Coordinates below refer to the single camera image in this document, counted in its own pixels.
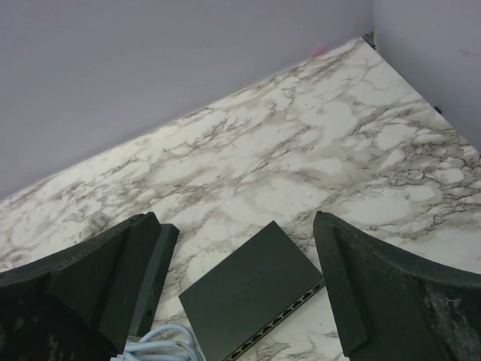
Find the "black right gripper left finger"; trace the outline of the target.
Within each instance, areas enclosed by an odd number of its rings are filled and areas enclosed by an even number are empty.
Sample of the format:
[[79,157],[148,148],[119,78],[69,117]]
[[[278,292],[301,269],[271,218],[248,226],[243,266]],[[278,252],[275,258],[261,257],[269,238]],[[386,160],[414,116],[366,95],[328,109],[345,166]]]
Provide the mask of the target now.
[[162,227],[138,214],[1,273],[3,360],[109,360],[122,353]]

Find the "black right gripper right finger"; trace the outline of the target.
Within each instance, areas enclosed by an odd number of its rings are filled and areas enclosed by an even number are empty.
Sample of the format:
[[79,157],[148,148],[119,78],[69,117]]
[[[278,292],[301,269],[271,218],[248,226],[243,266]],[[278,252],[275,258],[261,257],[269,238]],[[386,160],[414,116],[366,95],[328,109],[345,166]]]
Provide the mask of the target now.
[[331,213],[313,234],[350,360],[478,360],[480,276],[381,241]]

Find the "black router box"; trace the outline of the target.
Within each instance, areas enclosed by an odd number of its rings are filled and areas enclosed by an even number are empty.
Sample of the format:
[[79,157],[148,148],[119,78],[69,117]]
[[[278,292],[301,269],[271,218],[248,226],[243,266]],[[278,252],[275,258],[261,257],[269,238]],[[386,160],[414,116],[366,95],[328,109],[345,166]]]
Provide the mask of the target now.
[[138,295],[129,336],[141,337],[151,330],[159,299],[177,243],[179,230],[163,223],[159,238],[150,256]]

